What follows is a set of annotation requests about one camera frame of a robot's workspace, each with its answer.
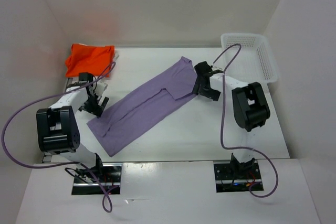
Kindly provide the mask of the orange t shirt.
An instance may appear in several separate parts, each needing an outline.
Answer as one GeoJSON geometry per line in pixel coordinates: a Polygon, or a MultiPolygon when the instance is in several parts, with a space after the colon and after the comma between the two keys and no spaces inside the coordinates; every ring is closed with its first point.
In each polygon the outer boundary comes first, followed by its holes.
{"type": "Polygon", "coordinates": [[[113,61],[115,46],[89,46],[72,44],[71,54],[66,59],[66,77],[78,77],[79,73],[88,72],[94,76],[106,74],[111,67],[104,71],[113,61]]]}

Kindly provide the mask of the lavender t shirt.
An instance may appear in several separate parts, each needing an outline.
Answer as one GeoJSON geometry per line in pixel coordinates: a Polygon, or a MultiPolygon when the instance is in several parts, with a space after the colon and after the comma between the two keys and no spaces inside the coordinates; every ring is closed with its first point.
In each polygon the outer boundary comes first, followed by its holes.
{"type": "Polygon", "coordinates": [[[127,145],[193,98],[197,74],[192,61],[174,65],[105,109],[87,126],[105,152],[113,157],[127,145]]]}

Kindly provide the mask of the white t shirt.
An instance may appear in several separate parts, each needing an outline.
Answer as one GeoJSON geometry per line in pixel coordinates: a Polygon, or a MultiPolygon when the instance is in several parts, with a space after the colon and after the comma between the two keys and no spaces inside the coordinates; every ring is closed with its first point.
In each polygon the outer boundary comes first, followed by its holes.
{"type": "Polygon", "coordinates": [[[108,78],[110,76],[110,73],[112,72],[112,70],[115,68],[116,63],[117,63],[117,59],[119,58],[119,53],[115,52],[111,58],[109,63],[107,64],[107,66],[103,69],[102,73],[99,74],[99,79],[103,79],[103,78],[108,78]]]}

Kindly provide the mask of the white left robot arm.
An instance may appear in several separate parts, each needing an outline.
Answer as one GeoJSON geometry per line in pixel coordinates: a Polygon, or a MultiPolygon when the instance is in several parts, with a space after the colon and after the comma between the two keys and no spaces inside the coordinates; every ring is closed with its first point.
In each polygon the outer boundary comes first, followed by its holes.
{"type": "Polygon", "coordinates": [[[75,114],[84,111],[101,117],[109,101],[102,97],[107,86],[101,81],[94,82],[94,75],[88,72],[80,73],[78,81],[68,85],[67,93],[55,104],[36,112],[40,150],[86,165],[86,176],[93,182],[102,180],[105,170],[99,155],[80,143],[75,114]]]}

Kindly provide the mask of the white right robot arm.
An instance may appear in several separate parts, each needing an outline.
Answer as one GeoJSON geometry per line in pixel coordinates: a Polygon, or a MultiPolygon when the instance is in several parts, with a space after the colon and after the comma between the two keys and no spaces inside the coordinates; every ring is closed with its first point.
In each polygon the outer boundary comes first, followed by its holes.
{"type": "Polygon", "coordinates": [[[220,127],[221,146],[231,151],[230,172],[235,178],[243,178],[253,169],[255,158],[251,138],[255,128],[262,127],[270,118],[270,109],[262,86],[258,82],[247,83],[227,77],[224,71],[214,70],[206,61],[194,67],[197,79],[193,93],[218,101],[223,96],[220,127]],[[226,89],[231,89],[232,109],[236,125],[243,130],[241,138],[232,147],[224,144],[224,122],[226,114],[226,89]]]}

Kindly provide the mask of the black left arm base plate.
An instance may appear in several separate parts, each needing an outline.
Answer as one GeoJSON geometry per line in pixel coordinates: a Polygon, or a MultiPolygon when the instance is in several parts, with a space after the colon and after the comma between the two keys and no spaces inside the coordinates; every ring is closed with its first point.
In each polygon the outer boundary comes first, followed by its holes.
{"type": "MultiPolygon", "coordinates": [[[[68,169],[74,178],[71,194],[78,195],[103,195],[103,192],[94,177],[85,169],[68,169]]],[[[103,163],[100,172],[91,168],[99,182],[109,195],[119,195],[121,190],[121,163],[103,163]]]]}

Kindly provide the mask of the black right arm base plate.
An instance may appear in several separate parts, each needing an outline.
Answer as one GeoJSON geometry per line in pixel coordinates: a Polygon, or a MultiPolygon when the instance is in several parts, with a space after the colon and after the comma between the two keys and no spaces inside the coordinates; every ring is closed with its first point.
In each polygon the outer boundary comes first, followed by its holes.
{"type": "Polygon", "coordinates": [[[234,174],[228,161],[215,162],[213,168],[217,193],[245,192],[251,185],[252,191],[264,190],[258,163],[239,175],[234,174]]]}

